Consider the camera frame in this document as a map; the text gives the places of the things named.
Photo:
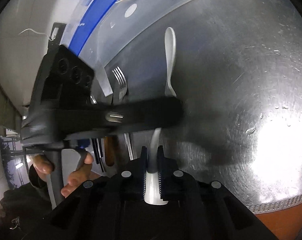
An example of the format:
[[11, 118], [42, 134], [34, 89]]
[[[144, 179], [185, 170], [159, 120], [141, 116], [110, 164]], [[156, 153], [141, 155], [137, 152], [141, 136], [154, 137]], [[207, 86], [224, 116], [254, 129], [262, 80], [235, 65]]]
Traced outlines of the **left hand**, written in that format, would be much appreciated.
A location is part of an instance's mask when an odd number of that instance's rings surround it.
[[[64, 186], [61, 189], [61, 195], [68, 197], [76, 188], [87, 180], [95, 180], [100, 177], [99, 174], [92, 171], [94, 158], [88, 151], [81, 150], [76, 152], [62, 152], [62, 182]], [[33, 167], [39, 178], [47, 182], [46, 176], [55, 171], [55, 166], [48, 158], [39, 154], [33, 158]]]

